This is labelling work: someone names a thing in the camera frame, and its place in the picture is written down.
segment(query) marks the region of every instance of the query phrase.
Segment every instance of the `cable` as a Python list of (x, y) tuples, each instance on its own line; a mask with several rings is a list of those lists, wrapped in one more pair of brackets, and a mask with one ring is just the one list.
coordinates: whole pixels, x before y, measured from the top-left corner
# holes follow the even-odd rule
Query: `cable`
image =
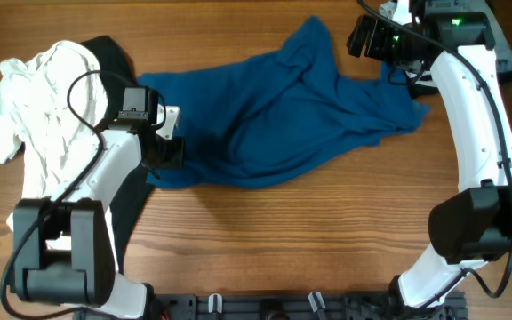
[(411, 86), (411, 85), (416, 84), (424, 76), (424, 72), (425, 72), (423, 69), (421, 69), (420, 72), (414, 78), (409, 78), (406, 80), (406, 82), (398, 83), (398, 82), (395, 82), (394, 80), (392, 80), (392, 75), (395, 74), (395, 71), (396, 71), (396, 67), (393, 66), (392, 69), (390, 69), (390, 72), (388, 72), (387, 81), (389, 84), (402, 85), (402, 86)]
[(69, 313), (77, 312), (77, 311), (86, 311), (86, 312), (94, 314), (96, 316), (107, 316), (104, 313), (101, 313), (99, 311), (95, 311), (95, 310), (92, 310), (92, 309), (89, 309), (89, 308), (85, 308), (85, 307), (68, 308), (66, 310), (62, 310), (62, 311), (59, 311), (59, 312), (55, 312), (55, 313), (51, 313), (51, 314), (43, 315), (43, 316), (26, 316), (26, 315), (22, 315), (21, 313), (15, 311), (11, 307), (11, 305), (9, 304), (9, 301), (7, 299), (7, 285), (9, 283), (9, 277), (10, 277), (10, 274), (11, 274), (12, 267), (15, 264), (15, 261), (17, 260), (17, 257), (19, 256), (19, 253), (20, 253), (21, 249), (23, 248), (23, 246), (25, 245), (27, 240), (30, 238), (30, 236), (33, 234), (35, 229), (43, 226), (43, 222), (48, 217), (50, 217), (52, 215), (52, 213), (57, 208), (59, 208), (59, 206), (61, 205), (62, 200), (64, 200), (68, 195), (70, 195), (76, 189), (76, 187), (84, 179), (86, 174), (88, 174), (88, 172), (90, 172), (90, 170), (93, 168), (93, 166), (98, 162), (102, 152), (104, 151), (104, 138), (102, 138), (102, 135), (100, 134), (100, 132), (98, 132), (98, 130), (96, 128), (94, 128), (91, 124), (86, 122), (86, 120), (84, 120), (80, 115), (78, 115), (77, 112), (72, 108), (72, 105), (70, 104), (70, 94), (72, 93), (72, 90), (75, 87), (76, 83), (78, 83), (78, 81), (80, 81), (85, 76), (92, 75), (92, 74), (104, 74), (104, 75), (108, 75), (108, 76), (113, 76), (113, 77), (121, 80), (125, 84), (133, 85), (130, 81), (128, 81), (127, 79), (123, 78), (122, 76), (120, 76), (120, 75), (118, 75), (118, 74), (116, 74), (114, 72), (110, 72), (110, 71), (106, 71), (106, 70), (104, 70), (104, 71), (93, 70), (93, 71), (85, 72), (84, 74), (80, 75), (77, 79), (75, 79), (75, 81), (68, 88), (68, 92), (67, 92), (67, 106), (68, 106), (68, 109), (70, 110), (72, 115), (75, 116), (76, 119), (78, 119), (78, 121), (80, 121), (88, 129), (90, 129), (92, 131), (92, 133), (94, 133), (96, 138), (98, 138), (98, 150), (96, 151), (96, 154), (92, 157), (90, 162), (78, 174), (78, 176), (68, 185), (68, 187), (64, 190), (64, 192), (62, 192), (62, 194), (59, 197), (54, 199), (53, 202), (52, 202), (52, 205), (48, 209), (46, 209), (43, 213), (41, 213), (38, 216), (38, 218), (36, 219), (36, 221), (33, 222), (33, 224), (27, 229), (27, 231), (25, 232), (23, 237), (19, 240), (19, 243), (17, 244), (17, 247), (13, 251), (13, 254), (9, 258), (9, 260), (7, 261), (7, 264), (5, 265), (5, 269), (4, 269), (3, 275), (1, 277), (1, 285), (0, 285), (0, 301), (1, 301), (1, 305), (4, 307), (5, 311), (7, 311), (7, 313), (10, 316), (14, 316), (14, 317), (19, 318), (19, 319), (24, 319), (24, 320), (46, 320), (46, 319), (51, 319), (51, 318), (54, 318), (54, 317), (57, 317), (57, 316), (64, 316), (64, 315), (67, 315)]
[[(434, 40), (432, 38), (429, 38), (427, 36), (419, 34), (413, 30), (410, 30), (408, 28), (405, 28), (404, 26), (401, 26), (400, 24), (398, 24), (386, 17), (383, 17), (378, 12), (374, 11), (373, 8), (368, 6), (364, 2), (364, 0), (356, 0), (356, 1), (368, 13), (370, 13), (372, 16), (378, 18), (379, 20), (385, 21), (387, 24), (389, 24), (389, 26), (397, 28), (397, 29), (403, 31), (407, 35), (419, 38), (422, 41), (425, 41), (429, 44), (436, 46), (437, 48), (440, 48), (440, 49), (450, 53), (457, 60), (459, 60), (469, 70), (469, 72), (471, 72), (473, 77), (477, 80), (479, 87), (481, 88), (481, 90), (483, 90), (485, 98), (489, 102), (489, 105), (490, 105), (490, 108), (492, 111), (492, 115), (493, 115), (493, 120), (495, 122), (495, 126), (497, 127), (497, 134), (499, 136), (499, 145), (500, 145), (500, 152), (501, 152), (500, 165), (503, 167), (505, 177), (507, 178), (507, 185), (508, 185), (508, 190), (509, 190), (508, 198), (509, 198), (509, 204), (511, 207), (511, 216), (512, 216), (512, 173), (511, 173), (511, 168), (510, 168), (510, 159), (508, 157), (507, 142), (505, 140), (505, 133), (503, 131), (503, 125), (501, 122), (500, 113), (497, 108), (497, 104), (495, 103), (495, 99), (493, 98), (493, 95), (491, 93), (491, 90), (489, 89), (489, 85), (487, 85), (485, 80), (483, 80), (483, 78), (479, 75), (479, 72), (471, 65), (471, 63), (469, 63), (469, 61), (467, 59), (465, 59), (461, 54), (459, 54), (456, 50), (453, 50), (452, 48), (449, 48), (449, 47), (437, 42), (436, 40)], [(474, 276), (475, 275), (478, 276), (478, 277), (476, 277), (477, 282), (481, 285), (482, 289), (489, 297), (494, 298), (494, 299), (499, 298), (501, 296), (501, 294), (503, 294), (503, 292), (507, 288), (508, 281), (509, 281), (509, 278), (511, 277), (511, 273), (512, 273), (512, 237), (511, 237), (511, 250), (508, 253), (508, 259), (507, 259), (507, 264), (505, 266), (505, 271), (503, 272), (503, 277), (501, 278), (500, 284), (497, 287), (497, 289), (495, 290), (495, 292), (492, 292), (489, 289), (489, 287), (487, 287), (487, 285), (485, 284), (483, 279), (477, 274), (477, 272), (475, 270), (468, 268), (468, 269), (464, 269), (464, 271), (467, 271)]]
[(157, 94), (159, 94), (159, 99), (161, 99), (161, 104), (164, 106), (164, 120), (162, 122), (160, 122), (159, 124), (152, 125), (151, 129), (153, 129), (153, 131), (157, 131), (157, 130), (163, 128), (165, 125), (165, 121), (167, 120), (167, 106), (165, 106), (165, 98), (164, 98), (163, 94), (161, 94), (159, 92)]

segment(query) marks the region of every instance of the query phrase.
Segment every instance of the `wood grain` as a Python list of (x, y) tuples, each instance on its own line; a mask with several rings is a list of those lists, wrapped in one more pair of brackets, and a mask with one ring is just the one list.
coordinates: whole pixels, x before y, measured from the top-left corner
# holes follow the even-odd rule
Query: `wood grain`
[[(496, 4), (512, 43), (512, 1)], [(62, 39), (108, 34), (137, 74), (208, 68), (277, 49), (311, 14), (330, 30), (343, 75), (378, 75), (378, 62), (347, 56), (347, 36), (363, 14), (353, 1), (0, 5), (0, 62), (31, 59)], [(512, 84), (502, 91), (512, 123)], [(432, 111), (416, 133), (339, 156), (281, 186), (157, 190), (132, 236), (126, 274), (159, 293), (384, 289), (428, 244), (431, 208), (457, 191), (444, 105), (439, 97), (420, 101)], [(20, 197), (22, 166), (20, 157), (0, 165), (0, 275), (12, 248), (4, 221)], [(488, 283), (502, 269), (503, 261), (484, 268)], [(473, 279), (461, 288), (472, 319), (512, 319), (512, 280), (500, 300), (486, 298)]]

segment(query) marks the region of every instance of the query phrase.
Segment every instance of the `clothing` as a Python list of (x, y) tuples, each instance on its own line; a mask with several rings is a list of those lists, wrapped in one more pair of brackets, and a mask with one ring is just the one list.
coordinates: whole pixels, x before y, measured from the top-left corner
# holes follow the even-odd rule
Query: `clothing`
[[(309, 20), (277, 52), (182, 74), (145, 74), (181, 109), (182, 171), (159, 171), (160, 188), (198, 183), (265, 188), (293, 179), (360, 146), (413, 132), (428, 107), (404, 87), (341, 76), (324, 24)], [(403, 81), (404, 75), (396, 76)]]
[[(0, 164), (12, 158), (25, 144), (23, 198), (49, 196), (61, 181), (72, 180), (93, 156), (95, 142), (67, 108), (66, 96), (74, 79), (89, 70), (116, 72), (132, 83), (135, 78), (124, 53), (108, 36), (80, 44), (60, 41), (47, 52), (23, 63), (17, 59), (0, 66)], [(90, 124), (110, 118), (122, 109), (124, 84), (108, 76), (83, 78), (72, 92), (73, 108)], [(138, 167), (116, 193), (106, 220), (115, 245), (114, 254), (123, 271), (125, 248), (153, 186), (147, 171)], [(12, 214), (7, 224), (12, 229)], [(69, 248), (61, 238), (48, 243)]]
[[(135, 84), (135, 77), (129, 61), (112, 38), (99, 36), (84, 41), (81, 45), (88, 48), (96, 56), (102, 70), (116, 72)], [(122, 110), (125, 85), (111, 76), (100, 76), (100, 79), (108, 95), (108, 108), (104, 119), (111, 119), (117, 115), (118, 111)], [(144, 167), (140, 165), (135, 168), (125, 178), (110, 204), (117, 264), (120, 273), (124, 272), (125, 249), (130, 242), (133, 227), (138, 222), (141, 211), (154, 188), (153, 185), (146, 183), (147, 176), (148, 171)]]
[[(60, 41), (27, 63), (18, 59), (0, 65), (0, 164), (25, 148), (22, 197), (50, 195), (73, 172), (69, 152), (92, 144), (92, 132), (67, 108), (67, 90), (73, 80), (98, 69), (94, 55), (80, 44)], [(108, 98), (98, 76), (81, 80), (72, 92), (72, 106), (91, 124), (104, 115)]]

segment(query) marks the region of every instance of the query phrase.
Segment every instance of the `blue cloth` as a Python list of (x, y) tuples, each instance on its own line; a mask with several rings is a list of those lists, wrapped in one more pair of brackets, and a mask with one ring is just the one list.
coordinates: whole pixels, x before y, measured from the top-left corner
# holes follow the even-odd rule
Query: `blue cloth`
[(148, 182), (265, 188), (353, 148), (413, 132), (428, 107), (390, 85), (388, 72), (383, 66), (375, 81), (341, 76), (327, 29), (311, 17), (277, 52), (206, 70), (145, 74), (139, 84), (181, 108), (176, 135), (186, 149), (182, 171), (160, 171), (160, 180), (150, 174)]

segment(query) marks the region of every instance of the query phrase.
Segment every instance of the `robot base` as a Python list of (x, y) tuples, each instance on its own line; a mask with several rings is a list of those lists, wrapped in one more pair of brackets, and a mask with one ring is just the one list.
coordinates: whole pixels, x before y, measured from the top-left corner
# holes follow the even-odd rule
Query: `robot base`
[[(312, 311), (308, 296), (254, 296), (226, 297), (222, 313), (209, 313), (209, 297), (192, 294), (157, 295), (170, 320), (273, 320), (285, 316), (270, 316), (270, 306), (282, 310), (290, 320), (319, 320)], [(345, 295), (323, 296), (326, 320), (388, 320), (387, 310), (377, 301), (388, 301), (388, 292), (350, 292)], [(445, 303), (426, 315), (411, 316), (416, 320), (468, 320), (464, 292), (451, 292)], [(77, 315), (75, 319), (102, 320), (91, 315)]]

